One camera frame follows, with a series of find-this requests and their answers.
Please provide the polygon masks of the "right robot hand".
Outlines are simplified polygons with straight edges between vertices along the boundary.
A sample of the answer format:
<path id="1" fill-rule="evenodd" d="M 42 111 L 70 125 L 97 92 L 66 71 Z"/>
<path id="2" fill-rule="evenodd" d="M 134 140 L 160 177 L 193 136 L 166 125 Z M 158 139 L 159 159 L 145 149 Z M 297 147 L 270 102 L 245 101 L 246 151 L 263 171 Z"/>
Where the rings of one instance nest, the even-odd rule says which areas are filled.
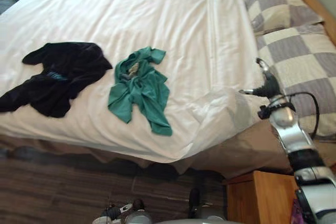
<path id="1" fill-rule="evenodd" d="M 254 89 L 241 89 L 239 93 L 246 95 L 254 95 L 258 97 L 266 97 L 271 99 L 277 95 L 281 95 L 279 83 L 273 73 L 270 72 L 269 66 L 265 61 L 260 58 L 256 58 L 256 63 L 260 66 L 262 74 L 264 76 L 264 84 L 259 88 Z"/>

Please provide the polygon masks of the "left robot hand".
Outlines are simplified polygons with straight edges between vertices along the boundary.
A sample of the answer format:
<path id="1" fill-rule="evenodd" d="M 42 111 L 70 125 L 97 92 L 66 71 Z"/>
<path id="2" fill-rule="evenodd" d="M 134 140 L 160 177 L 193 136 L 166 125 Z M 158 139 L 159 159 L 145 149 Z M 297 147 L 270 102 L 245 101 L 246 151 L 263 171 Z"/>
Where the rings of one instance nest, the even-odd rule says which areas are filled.
<path id="1" fill-rule="evenodd" d="M 112 202 L 109 202 L 107 208 L 101 213 L 101 217 L 107 218 L 107 220 L 116 220 L 118 217 L 120 217 L 123 213 L 132 210 L 132 211 L 138 211 L 138 210 L 144 210 L 145 204 L 143 200 L 136 199 L 133 203 L 126 204 L 124 206 L 118 207 Z"/>

